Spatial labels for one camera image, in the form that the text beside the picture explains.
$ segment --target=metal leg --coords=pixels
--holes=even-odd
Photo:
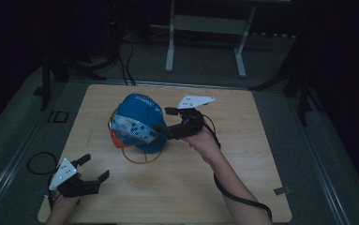
[[[166,72],[172,72],[173,68],[173,54],[175,46],[173,44],[173,31],[174,31],[174,7],[175,2],[174,0],[171,0],[171,18],[170,18],[170,44],[168,46],[168,53],[167,53],[167,62],[165,64],[165,71]]]
[[[244,25],[244,32],[241,36],[241,42],[238,45],[238,47],[234,49],[235,62],[237,63],[238,76],[240,78],[245,78],[247,75],[246,69],[244,67],[243,56],[241,55],[241,53],[243,52],[244,46],[246,44],[249,28],[252,24],[252,19],[255,15],[255,10],[256,10],[256,7],[253,7],[251,9],[249,16],[248,16],[248,20],[247,20],[246,24]]]

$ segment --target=wooden table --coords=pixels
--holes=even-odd
[[[107,123],[130,93],[145,94],[161,108],[175,107],[185,94],[216,97],[215,102],[197,109],[215,123],[224,155],[257,199],[272,209],[274,222],[291,220],[286,196],[274,192],[282,184],[250,92],[94,84],[86,92],[61,160],[89,153],[92,159],[79,167],[82,179],[94,180],[106,170],[111,176],[98,195],[82,197],[70,222],[232,222],[210,167],[185,142],[169,140],[160,158],[145,165],[128,162],[114,147]],[[168,126],[181,121],[179,116],[166,114],[164,119]],[[38,219],[44,222],[49,214],[45,200]]]

